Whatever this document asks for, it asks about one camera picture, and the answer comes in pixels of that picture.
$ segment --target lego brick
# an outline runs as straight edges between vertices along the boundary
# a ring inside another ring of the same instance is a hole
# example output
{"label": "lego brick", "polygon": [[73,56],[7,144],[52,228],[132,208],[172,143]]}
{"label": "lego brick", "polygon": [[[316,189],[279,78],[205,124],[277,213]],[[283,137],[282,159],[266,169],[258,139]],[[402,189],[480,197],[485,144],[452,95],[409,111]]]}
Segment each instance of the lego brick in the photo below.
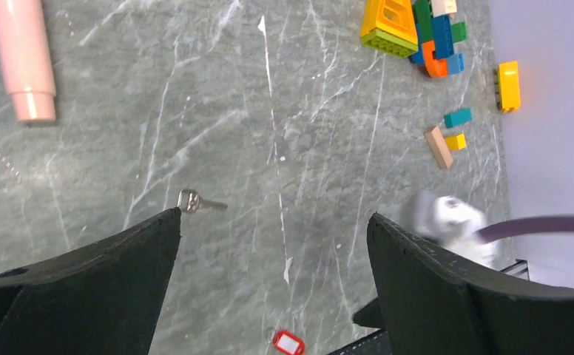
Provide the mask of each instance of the lego brick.
{"label": "lego brick", "polygon": [[465,136],[463,133],[460,135],[446,137],[444,141],[446,141],[446,146],[451,151],[465,149]]}
{"label": "lego brick", "polygon": [[403,41],[378,29],[374,29],[365,37],[362,37],[361,44],[400,58],[407,58],[418,51],[417,45]]}
{"label": "lego brick", "polygon": [[463,72],[463,69],[465,68],[463,54],[457,53],[446,58],[446,65],[448,67],[448,75],[455,75]]}
{"label": "lego brick", "polygon": [[450,17],[448,15],[433,17],[433,40],[435,41],[435,59],[446,59],[455,54],[453,34],[450,32]]}
{"label": "lego brick", "polygon": [[457,12],[456,0],[430,0],[433,17],[448,15]]}
{"label": "lego brick", "polygon": [[431,147],[430,150],[433,151],[435,155],[435,160],[437,164],[442,169],[448,169],[453,164],[453,156],[450,154],[450,150],[446,145],[444,136],[442,136],[442,131],[439,130],[438,126],[434,126],[425,132],[425,138],[428,145]]}
{"label": "lego brick", "polygon": [[431,6],[428,0],[417,0],[413,5],[416,12],[416,23],[420,25],[420,38],[422,42],[433,40],[433,25],[431,24]]}
{"label": "lego brick", "polygon": [[422,44],[422,55],[425,60],[426,71],[432,78],[444,78],[448,76],[448,64],[445,59],[435,59],[435,42],[429,41]]}
{"label": "lego brick", "polygon": [[418,51],[414,54],[409,56],[409,60],[411,63],[418,64],[418,65],[425,65],[424,63],[424,56],[422,54],[422,37],[420,35],[420,25],[416,24],[416,30],[418,32]]}
{"label": "lego brick", "polygon": [[457,112],[453,112],[449,115],[444,116],[444,123],[446,128],[453,128],[466,124],[472,121],[472,112],[470,109],[461,109]]}
{"label": "lego brick", "polygon": [[365,3],[361,37],[377,28],[403,41],[418,44],[411,0],[368,0]]}
{"label": "lego brick", "polygon": [[467,39],[465,22],[457,22],[450,26],[450,32],[453,34],[453,43],[459,43]]}
{"label": "lego brick", "polygon": [[518,62],[510,61],[499,65],[499,108],[502,113],[514,112],[520,107],[520,77]]}

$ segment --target small yellow block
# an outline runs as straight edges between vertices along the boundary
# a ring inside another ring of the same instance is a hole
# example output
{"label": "small yellow block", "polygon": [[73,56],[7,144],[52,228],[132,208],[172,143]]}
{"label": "small yellow block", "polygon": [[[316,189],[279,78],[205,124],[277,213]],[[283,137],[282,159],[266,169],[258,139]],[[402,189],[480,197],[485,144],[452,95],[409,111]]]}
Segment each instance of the small yellow block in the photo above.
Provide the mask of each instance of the small yellow block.
{"label": "small yellow block", "polygon": [[446,137],[445,140],[446,146],[448,146],[449,150],[462,150],[465,148],[465,136],[463,133],[460,135]]}

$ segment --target blue lego brick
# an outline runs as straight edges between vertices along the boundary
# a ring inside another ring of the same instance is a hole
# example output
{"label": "blue lego brick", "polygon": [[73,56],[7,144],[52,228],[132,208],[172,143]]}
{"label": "blue lego brick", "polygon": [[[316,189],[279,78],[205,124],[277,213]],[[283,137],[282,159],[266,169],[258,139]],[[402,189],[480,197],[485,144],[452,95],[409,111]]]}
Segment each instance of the blue lego brick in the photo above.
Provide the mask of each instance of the blue lego brick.
{"label": "blue lego brick", "polygon": [[457,53],[446,58],[446,64],[448,65],[448,75],[455,75],[463,72],[463,54]]}
{"label": "blue lego brick", "polygon": [[457,112],[453,112],[444,116],[446,128],[461,126],[462,124],[466,124],[470,121],[472,121],[472,112],[470,112],[470,109],[461,109]]}
{"label": "blue lego brick", "polygon": [[442,15],[431,19],[433,40],[435,41],[435,59],[446,59],[455,54],[453,33],[450,30],[450,17]]}
{"label": "blue lego brick", "polygon": [[425,65],[424,56],[422,55],[422,38],[420,37],[420,25],[416,24],[416,30],[418,32],[418,51],[412,55],[409,55],[409,60],[411,63],[418,65]]}

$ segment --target lavender wall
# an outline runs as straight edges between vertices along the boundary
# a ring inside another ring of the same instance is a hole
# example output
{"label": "lavender wall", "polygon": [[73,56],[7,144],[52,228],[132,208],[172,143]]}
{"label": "lavender wall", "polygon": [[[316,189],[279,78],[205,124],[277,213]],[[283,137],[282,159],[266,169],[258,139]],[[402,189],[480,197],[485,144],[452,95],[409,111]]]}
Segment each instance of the lavender wall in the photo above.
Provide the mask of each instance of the lavender wall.
{"label": "lavender wall", "polygon": [[[522,108],[502,116],[512,217],[574,213],[574,1],[490,5],[496,61],[521,72]],[[532,280],[574,288],[574,235],[514,246]]]}

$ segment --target pink cap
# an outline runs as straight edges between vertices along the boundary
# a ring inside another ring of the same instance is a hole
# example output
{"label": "pink cap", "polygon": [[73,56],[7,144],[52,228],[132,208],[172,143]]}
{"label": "pink cap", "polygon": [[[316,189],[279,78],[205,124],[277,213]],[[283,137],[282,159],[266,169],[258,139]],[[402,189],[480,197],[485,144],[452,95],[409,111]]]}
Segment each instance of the pink cap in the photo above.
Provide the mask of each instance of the pink cap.
{"label": "pink cap", "polygon": [[47,92],[14,92],[17,121],[55,121],[54,95]]}

